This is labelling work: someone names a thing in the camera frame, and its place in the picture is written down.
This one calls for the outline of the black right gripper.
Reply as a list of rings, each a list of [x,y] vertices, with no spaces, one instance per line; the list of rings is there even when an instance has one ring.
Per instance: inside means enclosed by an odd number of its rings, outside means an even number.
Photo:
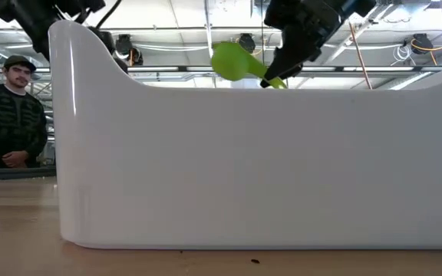
[[[271,0],[264,23],[282,32],[282,46],[259,76],[261,88],[287,88],[284,80],[300,74],[302,64],[314,61],[321,47],[354,13],[366,16],[375,0]]]

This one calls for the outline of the dark table edge bar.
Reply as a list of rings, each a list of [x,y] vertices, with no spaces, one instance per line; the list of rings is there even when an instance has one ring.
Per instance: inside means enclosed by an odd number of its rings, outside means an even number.
[[[31,179],[39,177],[56,176],[55,166],[24,169],[0,169],[0,180],[6,179]]]

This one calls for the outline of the copper coloured slanted pole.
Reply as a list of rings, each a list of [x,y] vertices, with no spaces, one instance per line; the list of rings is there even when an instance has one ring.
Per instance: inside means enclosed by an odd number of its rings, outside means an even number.
[[[351,31],[351,38],[352,38],[352,41],[354,42],[354,45],[355,45],[355,49],[356,49],[356,52],[357,52],[359,64],[361,65],[361,69],[362,69],[362,72],[363,72],[363,75],[364,75],[364,80],[365,80],[365,82],[366,82],[366,84],[368,86],[368,89],[369,90],[373,90],[373,87],[371,86],[370,78],[368,76],[367,68],[366,68],[366,66],[364,64],[364,60],[363,60],[363,57],[362,57],[362,54],[361,54],[361,49],[359,48],[359,44],[358,44],[357,37],[356,37],[356,34],[355,34],[354,26],[353,26],[353,24],[351,22],[348,23],[348,26],[349,26],[350,31]]]

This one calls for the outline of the green measuring cup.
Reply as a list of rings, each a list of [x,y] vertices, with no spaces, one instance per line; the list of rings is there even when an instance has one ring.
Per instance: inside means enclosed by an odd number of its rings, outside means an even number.
[[[213,45],[211,67],[215,73],[228,81],[240,81],[251,74],[259,79],[261,71],[268,68],[235,42],[219,42]]]

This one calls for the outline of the large white plastic basket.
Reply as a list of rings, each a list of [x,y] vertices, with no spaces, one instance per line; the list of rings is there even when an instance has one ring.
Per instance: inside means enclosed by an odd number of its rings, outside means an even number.
[[[442,71],[403,90],[152,87],[82,25],[49,37],[63,239],[442,249]]]

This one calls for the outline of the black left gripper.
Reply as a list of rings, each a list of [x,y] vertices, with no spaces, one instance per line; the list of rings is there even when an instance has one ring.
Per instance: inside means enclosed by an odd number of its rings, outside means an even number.
[[[31,39],[34,50],[48,61],[48,30],[61,18],[48,0],[0,0],[0,19],[16,20]]]

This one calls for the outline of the person in dark sweater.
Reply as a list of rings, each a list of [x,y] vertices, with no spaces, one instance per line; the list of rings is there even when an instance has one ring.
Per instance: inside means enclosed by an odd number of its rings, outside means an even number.
[[[25,90],[35,70],[36,66],[21,55],[8,57],[2,67],[0,168],[38,167],[38,156],[48,141],[44,108]]]

